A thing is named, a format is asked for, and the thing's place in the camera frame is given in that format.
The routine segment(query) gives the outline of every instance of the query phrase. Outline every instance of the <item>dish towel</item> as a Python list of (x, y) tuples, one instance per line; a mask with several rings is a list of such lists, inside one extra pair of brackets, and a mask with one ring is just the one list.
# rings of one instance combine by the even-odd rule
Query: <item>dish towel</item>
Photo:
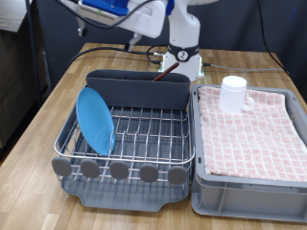
[(228, 114), (218, 108), (220, 91), (199, 89), (205, 173), (306, 182), (307, 149), (288, 116), (285, 96), (247, 90), (255, 107)]

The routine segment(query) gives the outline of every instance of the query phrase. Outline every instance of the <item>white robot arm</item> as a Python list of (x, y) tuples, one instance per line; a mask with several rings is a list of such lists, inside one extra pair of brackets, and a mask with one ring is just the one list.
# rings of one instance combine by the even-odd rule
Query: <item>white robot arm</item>
[[(133, 13), (118, 27), (134, 32), (130, 41), (130, 49), (141, 39), (142, 35), (156, 38), (161, 34), (165, 14), (169, 15), (170, 38), (168, 52), (163, 57), (162, 68), (166, 69), (175, 62), (180, 66), (173, 72), (184, 74), (191, 81), (203, 76), (201, 56), (199, 55), (199, 39), (201, 23), (197, 17), (187, 12), (188, 5), (203, 5), (218, 0), (153, 0)], [(73, 11), (83, 17), (112, 25), (131, 12), (144, 0), (80, 0), (74, 4), (69, 0), (61, 0)], [(79, 34), (85, 32), (85, 24), (78, 18)]]

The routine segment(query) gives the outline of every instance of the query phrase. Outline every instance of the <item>black cable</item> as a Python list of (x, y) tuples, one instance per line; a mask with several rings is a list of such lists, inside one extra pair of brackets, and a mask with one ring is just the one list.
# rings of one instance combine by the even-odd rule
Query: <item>black cable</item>
[(26, 0), (26, 9), (27, 9), (28, 22), (29, 22), (29, 28), (30, 28), (33, 63), (35, 65), (35, 78), (36, 78), (36, 92), (37, 92), (38, 108), (41, 108), (42, 101), (41, 101), (41, 95), (40, 95), (40, 84), (39, 84), (39, 76), (38, 76), (38, 70), (37, 70), (37, 58), (36, 58), (36, 52), (35, 52), (35, 36), (34, 36), (33, 23), (32, 23), (31, 6), (30, 6), (29, 1), (30, 0)]
[(259, 15), (260, 15), (260, 23), (261, 23), (261, 33), (262, 33), (262, 39), (263, 39), (263, 42), (265, 44), (265, 47), (267, 49), (267, 52), (269, 53), (269, 55), (271, 56), (271, 58), (286, 72), (286, 74), (291, 78), (291, 75), (290, 73), (285, 69), (285, 67), (278, 61), (276, 60), (276, 58), (272, 55), (269, 47), (268, 47), (268, 44), (267, 44), (267, 41), (266, 41), (266, 37), (265, 37), (265, 30), (264, 30), (264, 25), (263, 25), (263, 16), (262, 16), (262, 11), (261, 11), (261, 6), (260, 6), (260, 1), (257, 0), (257, 5), (258, 5), (258, 10), (259, 10)]
[(133, 15), (137, 10), (139, 10), (141, 7), (143, 7), (144, 5), (154, 1), (154, 0), (148, 0), (145, 1), (141, 4), (139, 4), (137, 7), (135, 7), (130, 13), (128, 13), (126, 16), (124, 16), (122, 19), (120, 19), (118, 22), (115, 22), (113, 25), (110, 26), (103, 26), (100, 24), (96, 24), (88, 19), (86, 19), (85, 17), (81, 16), (80, 14), (78, 14), (77, 12), (75, 12), (74, 10), (70, 9), (69, 7), (67, 7), (65, 4), (63, 4), (60, 0), (55, 0), (58, 4), (60, 4), (61, 6), (63, 6), (64, 8), (66, 8), (69, 12), (73, 13), (76, 17), (79, 17), (79, 19), (81, 19), (82, 21), (88, 23), (89, 25), (92, 25), (94, 27), (97, 27), (99, 29), (112, 29), (116, 26), (118, 26), (119, 24), (121, 24), (122, 22), (126, 21), (131, 15)]
[(157, 47), (157, 46), (168, 46), (168, 44), (154, 45), (154, 46), (150, 47), (150, 48), (147, 50), (147, 52), (146, 52), (146, 57), (147, 57), (148, 61), (150, 61), (150, 62), (153, 63), (153, 64), (160, 64), (160, 63), (161, 63), (161, 61), (158, 61), (158, 60), (151, 60), (151, 58), (150, 58), (150, 50), (153, 49), (154, 47)]
[(121, 48), (114, 48), (114, 47), (96, 47), (93, 49), (89, 49), (89, 50), (85, 50), (77, 55), (75, 55), (70, 61), (69, 61), (69, 65), (71, 65), (71, 63), (78, 57), (85, 55), (89, 52), (93, 52), (93, 51), (98, 51), (98, 50), (113, 50), (113, 51), (120, 51), (120, 52), (126, 52), (126, 53), (130, 53), (130, 54), (134, 54), (134, 55), (153, 55), (154, 53), (148, 53), (148, 52), (138, 52), (138, 51), (128, 51), (125, 49), (121, 49)]

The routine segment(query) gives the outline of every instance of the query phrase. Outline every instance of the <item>gray storage bin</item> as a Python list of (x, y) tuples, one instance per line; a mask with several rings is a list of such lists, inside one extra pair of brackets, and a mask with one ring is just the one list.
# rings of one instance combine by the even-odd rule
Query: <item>gray storage bin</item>
[[(192, 88), (194, 117), (192, 146), (196, 150), (195, 174), (192, 186), (192, 207), (202, 215), (225, 216), (249, 219), (278, 219), (307, 221), (307, 183), (250, 179), (232, 176), (205, 174), (201, 144), (201, 121), (198, 88)], [(286, 108), (294, 121), (295, 129), (307, 144), (307, 117), (295, 94), (288, 89), (250, 89), (279, 93), (286, 97)]]

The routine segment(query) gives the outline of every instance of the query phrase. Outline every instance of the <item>dark floor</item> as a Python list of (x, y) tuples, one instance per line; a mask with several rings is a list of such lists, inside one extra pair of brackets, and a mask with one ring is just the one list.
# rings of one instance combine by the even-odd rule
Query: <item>dark floor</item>
[(10, 154), (15, 144), (18, 142), (19, 138), (22, 136), (23, 132), (27, 129), (28, 125), (30, 124), (34, 116), (37, 114), (37, 112), (38, 112), (38, 105), (37, 102), (34, 102), (34, 104), (28, 111), (25, 118), (21, 121), (19, 127), (14, 132), (10, 140), (2, 149), (0, 149), (0, 167), (3, 164), (3, 162), (6, 160), (8, 155)]

